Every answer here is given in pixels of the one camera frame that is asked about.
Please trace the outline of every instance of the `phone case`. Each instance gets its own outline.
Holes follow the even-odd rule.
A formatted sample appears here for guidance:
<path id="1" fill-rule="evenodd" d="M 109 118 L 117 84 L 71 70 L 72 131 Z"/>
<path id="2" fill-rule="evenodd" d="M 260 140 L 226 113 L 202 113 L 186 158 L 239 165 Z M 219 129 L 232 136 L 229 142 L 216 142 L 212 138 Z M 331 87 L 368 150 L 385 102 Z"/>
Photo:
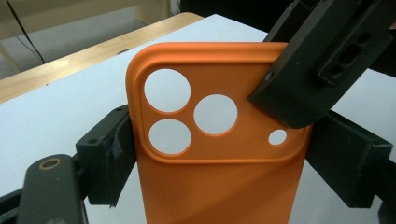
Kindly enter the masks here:
<path id="1" fill-rule="evenodd" d="M 148 224 L 288 223 L 311 127 L 248 101 L 285 47 L 161 43 L 135 55 L 126 90 Z"/>

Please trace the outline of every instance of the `white table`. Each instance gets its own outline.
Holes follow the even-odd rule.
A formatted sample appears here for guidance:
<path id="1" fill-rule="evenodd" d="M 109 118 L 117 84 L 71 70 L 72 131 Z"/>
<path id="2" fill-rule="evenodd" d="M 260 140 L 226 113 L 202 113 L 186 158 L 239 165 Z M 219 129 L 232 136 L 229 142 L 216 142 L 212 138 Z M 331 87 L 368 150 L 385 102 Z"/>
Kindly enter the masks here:
<path id="1" fill-rule="evenodd" d="M 265 33 L 211 16 L 0 105 L 0 195 L 22 187 L 33 162 L 53 154 L 75 154 L 75 143 L 111 109 L 125 105 L 125 71 L 142 48 L 167 41 L 260 42 Z M 367 71 L 333 110 L 396 144 L 396 79 Z M 378 223 L 372 209 L 348 209 L 308 163 L 290 223 Z M 91 223 L 145 223 L 136 169 L 116 208 L 91 206 Z"/>

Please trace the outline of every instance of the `wooden table edge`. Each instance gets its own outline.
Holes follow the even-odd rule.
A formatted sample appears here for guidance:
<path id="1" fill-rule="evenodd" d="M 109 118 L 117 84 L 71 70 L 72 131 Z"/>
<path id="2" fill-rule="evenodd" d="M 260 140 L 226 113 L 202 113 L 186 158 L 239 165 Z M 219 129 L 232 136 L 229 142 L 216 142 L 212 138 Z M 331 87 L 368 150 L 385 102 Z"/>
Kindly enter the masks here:
<path id="1" fill-rule="evenodd" d="M 0 104 L 104 61 L 123 50 L 132 49 L 201 19 L 202 17 L 192 13 L 181 13 L 12 77 L 4 78 L 0 80 Z"/>

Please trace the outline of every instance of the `gray floor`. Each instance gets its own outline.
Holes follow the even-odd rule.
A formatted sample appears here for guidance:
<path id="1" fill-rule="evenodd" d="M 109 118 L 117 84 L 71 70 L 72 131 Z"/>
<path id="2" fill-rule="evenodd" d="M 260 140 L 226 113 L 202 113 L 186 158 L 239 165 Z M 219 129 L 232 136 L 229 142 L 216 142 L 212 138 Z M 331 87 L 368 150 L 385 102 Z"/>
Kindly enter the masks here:
<path id="1" fill-rule="evenodd" d="M 133 8 L 127 7 L 86 20 L 30 33 L 29 37 L 47 63 L 143 26 L 145 24 L 134 18 Z M 19 38 L 26 46 L 32 48 L 23 35 Z M 41 64 L 38 56 L 27 49 L 16 37 L 3 40 L 1 44 L 22 71 Z M 14 74 L 15 72 L 0 55 L 0 79 Z"/>

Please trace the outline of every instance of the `orange phone case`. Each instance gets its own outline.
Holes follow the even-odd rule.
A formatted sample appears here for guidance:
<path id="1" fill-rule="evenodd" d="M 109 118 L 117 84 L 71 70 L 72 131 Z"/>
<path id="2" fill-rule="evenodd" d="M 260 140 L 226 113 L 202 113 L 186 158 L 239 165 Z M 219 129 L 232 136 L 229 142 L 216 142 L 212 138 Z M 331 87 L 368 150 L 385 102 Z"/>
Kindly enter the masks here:
<path id="1" fill-rule="evenodd" d="M 285 47 L 161 43 L 135 55 L 126 90 L 148 224 L 288 223 L 311 128 L 289 129 L 248 101 Z M 187 103 L 176 111 L 161 111 L 146 97 L 148 77 L 161 69 L 179 72 L 190 84 Z M 211 95 L 236 105 L 235 123 L 226 132 L 205 132 L 194 119 L 198 104 Z M 191 134 L 176 154 L 159 151 L 150 139 L 154 125 L 169 119 Z M 268 139 L 278 130 L 286 140 L 271 144 Z"/>

